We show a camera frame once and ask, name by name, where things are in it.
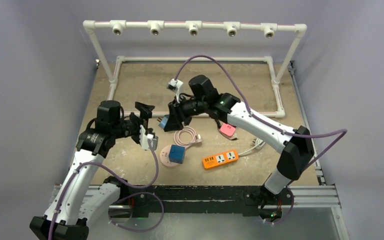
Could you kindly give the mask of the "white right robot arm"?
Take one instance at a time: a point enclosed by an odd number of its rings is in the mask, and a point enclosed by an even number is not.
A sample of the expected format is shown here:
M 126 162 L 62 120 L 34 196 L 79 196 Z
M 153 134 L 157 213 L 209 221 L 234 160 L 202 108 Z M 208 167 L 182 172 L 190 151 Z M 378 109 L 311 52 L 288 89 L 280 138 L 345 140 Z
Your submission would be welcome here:
M 182 130 L 192 117 L 208 114 L 210 118 L 245 130 L 263 140 L 280 153 L 275 170 L 262 185 L 260 196 L 268 204 L 280 198 L 281 191 L 300 178 L 314 156 L 309 139 L 310 131 L 300 126 L 295 129 L 276 122 L 252 109 L 230 93 L 219 93 L 205 75 L 193 77 L 189 82 L 192 95 L 183 93 L 183 82 L 171 79 L 167 89 L 175 93 L 168 104 L 169 114 L 165 132 Z

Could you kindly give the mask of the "blue cube socket adapter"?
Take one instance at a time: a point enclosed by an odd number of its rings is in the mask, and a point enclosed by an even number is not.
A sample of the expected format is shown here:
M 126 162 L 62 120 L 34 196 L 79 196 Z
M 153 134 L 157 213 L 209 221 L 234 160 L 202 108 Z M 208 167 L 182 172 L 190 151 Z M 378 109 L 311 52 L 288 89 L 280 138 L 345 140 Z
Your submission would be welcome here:
M 168 153 L 168 159 L 171 163 L 183 164 L 186 148 L 184 146 L 172 144 Z

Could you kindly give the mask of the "light blue USB charger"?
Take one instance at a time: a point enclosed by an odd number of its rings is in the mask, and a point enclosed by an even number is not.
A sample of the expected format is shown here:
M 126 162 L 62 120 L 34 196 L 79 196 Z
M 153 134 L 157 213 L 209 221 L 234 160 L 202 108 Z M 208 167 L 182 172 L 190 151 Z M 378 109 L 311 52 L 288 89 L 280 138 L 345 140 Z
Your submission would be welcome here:
M 164 115 L 163 117 L 159 117 L 157 120 L 159 122 L 158 126 L 161 128 L 161 129 L 165 129 L 166 125 L 167 125 L 167 122 L 168 122 L 168 119 L 169 119 L 169 115 Z

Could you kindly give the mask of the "pink round socket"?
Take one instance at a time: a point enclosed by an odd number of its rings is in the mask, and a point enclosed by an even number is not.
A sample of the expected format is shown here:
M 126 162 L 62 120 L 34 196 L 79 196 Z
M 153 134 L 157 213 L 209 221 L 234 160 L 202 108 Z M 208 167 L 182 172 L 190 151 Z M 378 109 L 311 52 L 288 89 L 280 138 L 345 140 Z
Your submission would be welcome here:
M 170 159 L 169 159 L 170 150 L 171 150 L 171 145 L 167 145 L 167 146 L 163 147 L 159 153 L 158 158 L 159 158 L 160 163 L 163 164 L 166 168 L 172 169 L 172 168 L 178 167 L 180 164 L 170 161 Z

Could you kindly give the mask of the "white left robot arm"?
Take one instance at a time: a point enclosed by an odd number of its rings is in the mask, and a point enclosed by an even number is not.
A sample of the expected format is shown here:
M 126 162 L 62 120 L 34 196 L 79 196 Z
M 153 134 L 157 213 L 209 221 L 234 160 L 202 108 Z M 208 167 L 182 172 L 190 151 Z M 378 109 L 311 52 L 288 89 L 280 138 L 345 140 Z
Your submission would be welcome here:
M 32 218 L 29 228 L 40 240 L 85 240 L 89 227 L 96 217 L 112 203 L 122 205 L 134 197 L 128 189 L 146 189 L 155 181 L 145 185 L 134 185 L 103 165 L 117 139 L 130 138 L 144 150 L 156 157 L 158 137 L 148 127 L 155 106 L 135 102 L 139 115 L 125 115 L 120 102 L 104 100 L 97 107 L 96 117 L 79 135 L 73 162 L 61 185 L 60 191 L 43 216 Z M 97 194 L 84 201 L 90 183 L 101 168 L 111 177 L 101 185 Z

